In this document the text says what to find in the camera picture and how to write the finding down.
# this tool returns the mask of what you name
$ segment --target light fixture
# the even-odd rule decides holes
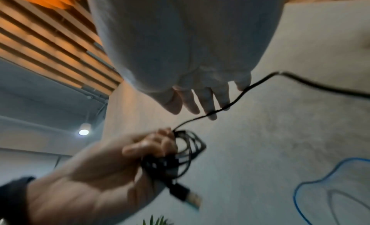
[[[86,136],[90,133],[91,131],[91,124],[89,123],[83,123],[81,124],[80,130],[78,131],[78,134],[81,136]]]

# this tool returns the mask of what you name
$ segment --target cord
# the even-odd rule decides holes
[[[344,160],[340,161],[335,167],[334,169],[331,170],[331,172],[329,172],[326,176],[324,176],[323,178],[319,179],[319,180],[314,180],[314,181],[306,181],[306,182],[302,182],[300,183],[295,189],[294,189],[294,193],[293,193],[293,202],[294,202],[294,206],[296,207],[296,210],[298,211],[299,215],[307,222],[307,224],[309,225],[312,225],[312,223],[306,218],[306,216],[303,215],[301,209],[299,208],[298,206],[298,203],[297,203],[297,194],[298,194],[298,190],[304,186],[304,185],[311,185],[311,184],[316,184],[316,183],[322,183],[324,182],[325,180],[327,180],[329,177],[331,177],[343,164],[345,163],[348,163],[348,162],[351,162],[351,161],[363,161],[363,162],[368,162],[370,163],[370,159],[366,159],[366,158],[345,158]]]
[[[200,203],[201,203],[201,198],[197,194],[191,192],[188,188],[180,184],[174,183],[173,181],[180,178],[188,171],[188,169],[190,168],[191,161],[194,160],[201,152],[203,152],[206,149],[206,144],[195,133],[188,131],[188,130],[179,131],[178,129],[187,123],[190,123],[190,122],[193,122],[199,119],[203,119],[205,117],[208,117],[218,112],[221,112],[223,110],[226,110],[227,108],[237,103],[248,91],[265,83],[266,81],[268,81],[274,76],[283,76],[283,77],[292,79],[296,82],[302,83],[308,87],[326,91],[326,92],[331,92],[331,93],[346,95],[346,96],[352,96],[352,97],[357,97],[357,98],[370,99],[370,94],[365,93],[365,92],[355,91],[351,89],[342,89],[342,88],[338,88],[334,86],[324,85],[321,83],[317,83],[317,82],[305,79],[291,72],[285,72],[285,71],[272,72],[266,77],[264,77],[263,79],[245,88],[234,101],[224,106],[223,108],[212,111],[206,115],[187,120],[181,123],[180,125],[178,125],[177,127],[175,127],[173,129],[173,133],[176,138],[183,139],[186,142],[187,146],[185,150],[175,155],[165,156],[162,158],[155,158],[153,156],[147,156],[143,158],[141,162],[141,166],[149,173],[149,175],[153,179],[157,179],[165,183],[165,185],[170,189],[170,193],[173,196],[177,197],[181,201],[190,203],[195,208],[199,208]],[[180,173],[177,173],[176,169],[178,169],[182,165],[185,165],[185,169],[181,171]],[[300,213],[300,215],[306,220],[306,218],[300,212],[297,205],[296,205],[296,208],[298,212]]]

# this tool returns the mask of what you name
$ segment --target potted plant leaf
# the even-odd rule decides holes
[[[151,216],[149,225],[174,225],[174,223],[170,222],[167,218],[165,219],[164,216],[159,217],[154,223],[154,218]]]

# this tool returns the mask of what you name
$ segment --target coiled black cable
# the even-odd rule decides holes
[[[173,181],[183,176],[188,171],[192,160],[194,160],[202,151],[206,149],[206,144],[195,133],[188,131],[188,130],[178,131],[178,129],[187,123],[190,123],[190,122],[193,122],[199,119],[203,119],[205,117],[208,117],[213,114],[217,114],[218,112],[221,112],[223,110],[226,110],[227,108],[237,103],[240,100],[240,98],[242,98],[242,96],[244,96],[248,91],[263,84],[264,82],[268,81],[274,76],[283,76],[283,77],[292,79],[296,82],[302,83],[311,88],[326,91],[326,92],[331,92],[331,93],[345,95],[345,96],[352,96],[352,97],[357,97],[357,98],[370,99],[369,93],[324,85],[321,83],[317,83],[317,82],[302,78],[291,72],[285,72],[285,71],[272,72],[266,77],[264,77],[263,79],[245,88],[233,102],[224,106],[223,108],[212,111],[206,115],[187,120],[181,123],[180,125],[178,125],[177,127],[175,127],[173,129],[173,133],[175,134],[176,138],[183,139],[186,142],[187,144],[186,149],[175,155],[165,156],[162,158],[155,158],[153,156],[147,156],[143,158],[142,160],[142,163],[141,163],[142,167],[148,172],[148,174],[153,179],[158,179],[164,182],[166,186],[170,189],[171,194],[181,199],[182,201],[187,201],[190,204],[196,207],[199,207],[199,203],[198,203],[199,198],[197,197],[197,195],[195,196],[191,195],[190,199],[188,200],[187,197],[189,197],[189,193],[190,193],[189,189],[181,185],[174,184]],[[176,173],[173,173],[173,174],[169,173],[171,171],[174,172],[175,169],[178,169],[182,165],[186,165],[183,171],[179,173],[177,173],[176,171]]]

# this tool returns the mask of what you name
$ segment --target blue wire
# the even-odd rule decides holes
[[[315,183],[321,183],[325,180],[327,180],[330,176],[332,176],[343,164],[347,163],[347,162],[350,162],[350,161],[363,161],[363,162],[369,162],[370,163],[370,159],[367,159],[367,158],[345,158],[343,159],[342,161],[340,161],[335,167],[334,169],[329,172],[329,174],[327,174],[326,176],[324,176],[323,178],[319,179],[319,180],[315,180],[315,181],[306,181],[306,182],[302,182],[300,183],[296,189],[294,190],[294,193],[293,193],[293,202],[294,202],[294,206],[296,207],[298,213],[300,214],[300,216],[309,224],[309,225],[312,225],[312,223],[306,218],[306,216],[303,215],[302,211],[300,210],[298,204],[297,204],[297,193],[298,193],[298,190],[303,186],[303,185],[311,185],[311,184],[315,184]]]

